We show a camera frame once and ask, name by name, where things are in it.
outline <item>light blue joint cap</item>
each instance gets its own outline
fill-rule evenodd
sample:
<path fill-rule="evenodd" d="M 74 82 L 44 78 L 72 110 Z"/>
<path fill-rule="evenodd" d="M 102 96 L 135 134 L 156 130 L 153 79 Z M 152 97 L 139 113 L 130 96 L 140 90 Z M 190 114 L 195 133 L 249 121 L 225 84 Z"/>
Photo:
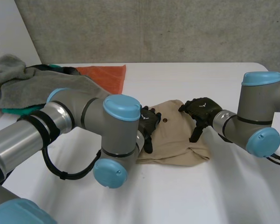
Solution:
<path fill-rule="evenodd" d="M 0 223 L 57 224 L 44 210 L 34 202 L 17 198 L 0 204 Z"/>
<path fill-rule="evenodd" d="M 140 118 L 141 105 L 138 100 L 126 95 L 110 95 L 103 103 L 105 111 L 112 117 L 124 121 Z"/>
<path fill-rule="evenodd" d="M 52 99 L 52 97 L 53 97 L 56 93 L 58 93 L 59 91 L 61 91 L 61 90 L 70 90 L 70 88 L 58 88 L 58 89 L 53 90 L 53 91 L 50 93 L 50 95 L 49 95 L 49 97 L 48 97 L 48 99 L 47 99 L 47 103 L 50 102 L 50 100 Z"/>
<path fill-rule="evenodd" d="M 267 85 L 280 81 L 280 73 L 276 71 L 252 71 L 244 74 L 242 85 Z"/>
<path fill-rule="evenodd" d="M 126 169 L 111 159 L 99 159 L 93 168 L 94 178 L 104 187 L 119 188 L 127 180 Z"/>
<path fill-rule="evenodd" d="M 274 154 L 280 145 L 280 135 L 275 128 L 265 127 L 255 132 L 248 140 L 246 151 L 257 157 Z"/>

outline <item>orange cloth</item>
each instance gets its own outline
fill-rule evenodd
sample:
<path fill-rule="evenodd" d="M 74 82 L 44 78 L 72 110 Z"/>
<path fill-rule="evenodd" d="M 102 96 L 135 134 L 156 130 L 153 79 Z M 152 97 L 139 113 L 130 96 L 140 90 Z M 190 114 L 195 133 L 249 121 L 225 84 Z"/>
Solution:
<path fill-rule="evenodd" d="M 126 66 L 90 66 L 76 68 L 96 84 L 112 94 L 121 94 L 126 76 Z"/>

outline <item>silver cylinder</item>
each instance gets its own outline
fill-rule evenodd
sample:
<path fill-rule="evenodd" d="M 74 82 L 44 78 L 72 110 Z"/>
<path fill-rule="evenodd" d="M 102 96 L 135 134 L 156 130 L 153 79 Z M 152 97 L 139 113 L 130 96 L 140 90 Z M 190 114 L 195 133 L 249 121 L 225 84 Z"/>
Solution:
<path fill-rule="evenodd" d="M 67 133 L 72 129 L 69 114 L 58 104 L 48 103 L 41 111 L 51 117 L 61 133 Z M 49 128 L 39 118 L 49 132 Z M 6 175 L 41 150 L 42 137 L 38 130 L 28 121 L 20 120 L 0 131 L 0 169 Z"/>
<path fill-rule="evenodd" d="M 6 174 L 42 148 L 42 137 L 28 121 L 20 120 L 0 131 L 0 169 Z"/>
<path fill-rule="evenodd" d="M 213 120 L 214 130 L 220 135 L 224 136 L 223 127 L 225 126 L 226 121 L 228 121 L 234 115 L 236 115 L 234 112 L 228 110 L 220 111 Z"/>
<path fill-rule="evenodd" d="M 51 117 L 55 125 L 59 128 L 60 133 L 68 133 L 72 129 L 72 122 L 69 114 L 59 104 L 49 102 L 44 108 L 41 109 L 41 111 L 45 112 Z"/>

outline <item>teal fabric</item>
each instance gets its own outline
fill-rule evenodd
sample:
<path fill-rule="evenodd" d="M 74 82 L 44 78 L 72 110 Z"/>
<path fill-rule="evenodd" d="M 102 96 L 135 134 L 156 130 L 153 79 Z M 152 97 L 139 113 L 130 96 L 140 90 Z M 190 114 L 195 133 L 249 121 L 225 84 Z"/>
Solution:
<path fill-rule="evenodd" d="M 33 111 L 42 109 L 44 106 L 45 106 L 45 104 L 30 106 L 30 107 L 26 107 L 26 108 L 22 108 L 22 109 L 7 109 L 7 108 L 4 108 L 4 109 L 2 109 L 2 112 L 3 113 L 17 114 L 17 115 L 29 115 Z"/>
<path fill-rule="evenodd" d="M 61 68 L 61 66 L 56 65 L 56 64 L 49 64 L 49 66 L 52 67 L 52 68 Z"/>

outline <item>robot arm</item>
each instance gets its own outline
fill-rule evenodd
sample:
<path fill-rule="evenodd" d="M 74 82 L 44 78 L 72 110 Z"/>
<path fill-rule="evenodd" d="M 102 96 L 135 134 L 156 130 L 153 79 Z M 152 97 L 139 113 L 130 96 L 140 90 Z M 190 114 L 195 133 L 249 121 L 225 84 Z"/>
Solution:
<path fill-rule="evenodd" d="M 142 122 L 140 113 L 149 120 Z M 102 136 L 101 155 L 93 169 L 95 179 L 103 186 L 118 188 L 127 180 L 143 146 L 152 152 L 146 140 L 151 139 L 160 120 L 161 114 L 141 108 L 129 96 L 111 95 L 102 100 L 87 93 L 58 89 L 51 93 L 43 109 L 0 131 L 0 182 L 59 135 L 80 127 Z M 0 223 L 14 219 L 17 223 L 56 223 L 32 201 L 19 199 L 0 186 Z"/>
<path fill-rule="evenodd" d="M 56 91 L 49 97 L 41 113 L 33 114 L 0 131 L 0 181 L 23 161 L 40 149 L 47 147 L 52 134 L 57 138 L 78 126 L 102 136 L 102 153 L 96 179 L 103 183 L 110 162 L 122 170 L 122 183 L 144 145 L 144 137 L 138 131 L 140 103 L 125 95 L 111 95 L 105 100 L 90 98 L 87 93 L 75 90 Z M 53 127 L 58 133 L 52 133 Z"/>
<path fill-rule="evenodd" d="M 280 135 L 271 127 L 274 113 L 280 112 L 280 73 L 246 73 L 237 114 L 223 110 L 209 98 L 188 101 L 180 111 L 196 120 L 197 128 L 190 140 L 197 140 L 203 128 L 212 126 L 226 142 L 257 157 L 269 157 L 280 145 Z"/>

